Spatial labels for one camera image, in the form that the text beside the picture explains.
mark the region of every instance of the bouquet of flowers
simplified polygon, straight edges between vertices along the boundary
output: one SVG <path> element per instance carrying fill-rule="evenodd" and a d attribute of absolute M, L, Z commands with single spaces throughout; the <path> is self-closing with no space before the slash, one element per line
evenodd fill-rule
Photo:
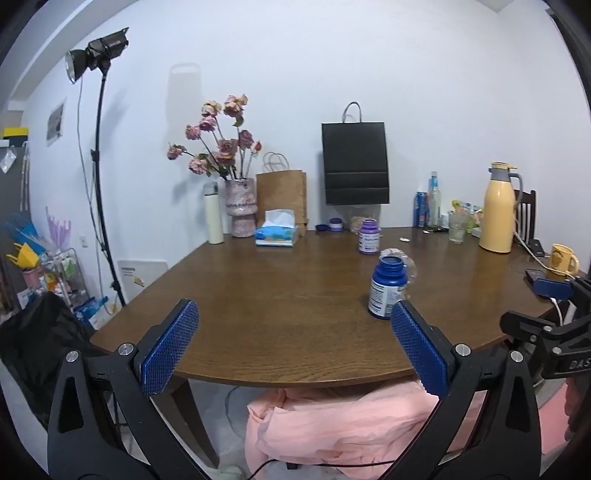
<path fill-rule="evenodd" d="M 193 155 L 183 145 L 171 145 L 168 149 L 168 159 L 176 160 L 186 154 L 193 157 L 189 162 L 189 170 L 197 175 L 206 174 L 210 177 L 212 173 L 219 173 L 224 180 L 248 178 L 252 158 L 259 154 L 262 145 L 254 141 L 248 130 L 240 130 L 244 123 L 244 107 L 247 103 L 246 95 L 239 98 L 230 95 L 223 106 L 214 100 L 205 102 L 201 109 L 201 121 L 195 126 L 187 125 L 185 136 L 188 140 L 201 141 L 207 152 Z M 238 138 L 227 139 L 223 136 L 219 124 L 222 113 L 235 120 L 233 126 L 236 128 Z M 204 139 L 206 134 L 213 137 L 216 148 L 210 148 L 207 145 Z M 236 162 L 237 155 L 239 155 L 239 164 Z M 249 156 L 248 164 L 244 169 L 247 155 Z"/>

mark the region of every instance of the white tumbler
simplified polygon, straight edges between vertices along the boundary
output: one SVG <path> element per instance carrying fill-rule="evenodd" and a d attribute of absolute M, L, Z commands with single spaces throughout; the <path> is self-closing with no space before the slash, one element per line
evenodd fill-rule
<path fill-rule="evenodd" d="M 205 220 L 207 222 L 207 241 L 209 243 L 223 243 L 222 214 L 220 212 L 219 188 L 216 182 L 207 183 L 203 188 L 205 202 Z"/>

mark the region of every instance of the jug handle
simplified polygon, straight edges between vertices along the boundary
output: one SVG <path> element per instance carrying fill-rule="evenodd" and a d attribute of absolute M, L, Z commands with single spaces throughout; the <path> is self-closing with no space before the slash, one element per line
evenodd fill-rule
<path fill-rule="evenodd" d="M 518 173 L 509 173 L 509 178 L 519 179 L 519 195 L 517 197 L 517 201 L 515 202 L 515 208 L 521 203 L 523 199 L 523 178 Z"/>

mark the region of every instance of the jug lid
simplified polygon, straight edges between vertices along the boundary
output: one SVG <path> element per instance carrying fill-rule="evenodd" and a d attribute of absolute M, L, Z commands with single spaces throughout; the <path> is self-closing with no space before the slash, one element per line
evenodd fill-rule
<path fill-rule="evenodd" d="M 492 168 L 502 168 L 504 170 L 514 170 L 517 167 L 513 167 L 511 165 L 509 165 L 508 163 L 503 163 L 503 162 L 494 162 L 492 164 Z"/>

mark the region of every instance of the blue can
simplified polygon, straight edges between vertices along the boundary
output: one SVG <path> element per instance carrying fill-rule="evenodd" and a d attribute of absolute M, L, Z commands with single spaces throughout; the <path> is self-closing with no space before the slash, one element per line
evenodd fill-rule
<path fill-rule="evenodd" d="M 413 227 L 427 228 L 429 224 L 429 202 L 427 192 L 417 192 L 414 198 Z"/>
<path fill-rule="evenodd" d="M 392 307 L 404 300 L 407 269 L 400 257 L 382 257 L 371 279 L 368 309 L 371 315 L 389 320 Z"/>

